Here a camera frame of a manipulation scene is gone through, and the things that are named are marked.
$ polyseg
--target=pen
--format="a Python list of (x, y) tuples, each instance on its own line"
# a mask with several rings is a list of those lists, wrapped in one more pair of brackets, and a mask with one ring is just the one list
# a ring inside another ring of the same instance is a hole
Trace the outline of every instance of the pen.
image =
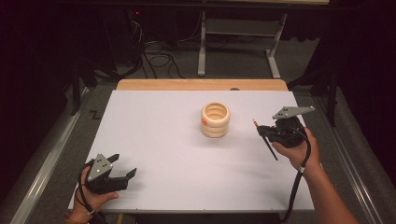
[[(259, 124), (257, 124), (256, 120), (253, 120), (253, 123), (254, 123), (254, 125), (256, 126), (256, 128), (259, 128)], [(267, 139), (266, 139), (264, 136), (262, 136), (262, 139), (264, 140), (265, 144), (268, 146), (268, 148), (270, 149), (271, 153), (274, 155), (275, 159), (277, 160), (277, 157), (276, 157), (274, 151), (272, 150), (270, 144), (268, 143)]]

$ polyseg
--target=masking tape roll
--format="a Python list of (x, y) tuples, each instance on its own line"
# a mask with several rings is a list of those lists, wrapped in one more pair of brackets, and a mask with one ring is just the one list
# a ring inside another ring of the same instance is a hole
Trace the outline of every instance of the masking tape roll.
[(230, 117), (230, 110), (224, 104), (214, 102), (205, 105), (201, 111), (202, 132), (208, 137), (222, 137), (228, 131)]

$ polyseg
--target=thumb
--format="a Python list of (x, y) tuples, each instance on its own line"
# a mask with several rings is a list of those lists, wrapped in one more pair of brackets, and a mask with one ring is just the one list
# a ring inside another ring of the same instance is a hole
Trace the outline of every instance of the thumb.
[(106, 194), (99, 195), (98, 201), (100, 201), (101, 203), (106, 203), (110, 200), (118, 199), (118, 198), (119, 198), (119, 194), (117, 192), (109, 192)]

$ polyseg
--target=silver metal plate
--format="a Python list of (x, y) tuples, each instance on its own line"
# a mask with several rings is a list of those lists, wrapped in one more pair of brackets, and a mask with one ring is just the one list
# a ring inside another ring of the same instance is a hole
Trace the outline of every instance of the silver metal plate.
[(90, 171), (90, 175), (88, 176), (88, 181), (94, 180), (96, 177), (104, 174), (105, 172), (111, 170), (113, 165), (111, 162), (102, 154), (98, 154), (96, 156), (95, 162)]
[(279, 112), (273, 115), (273, 119), (288, 119), (314, 110), (315, 108), (313, 106), (307, 106), (307, 107), (283, 106), (283, 108), (279, 110)]

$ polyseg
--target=white table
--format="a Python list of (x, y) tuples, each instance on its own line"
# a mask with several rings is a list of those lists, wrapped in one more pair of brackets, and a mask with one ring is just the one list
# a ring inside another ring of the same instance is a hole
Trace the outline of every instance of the white table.
[[(220, 139), (200, 130), (201, 108), (213, 101), (231, 110), (230, 130)], [(292, 92), (113, 91), (87, 161), (120, 153), (110, 176), (137, 172), (103, 211), (286, 211), (296, 171), (280, 155), (275, 161), (252, 123), (274, 125), (284, 105), (297, 105)], [(302, 180), (294, 210), (313, 209)]]

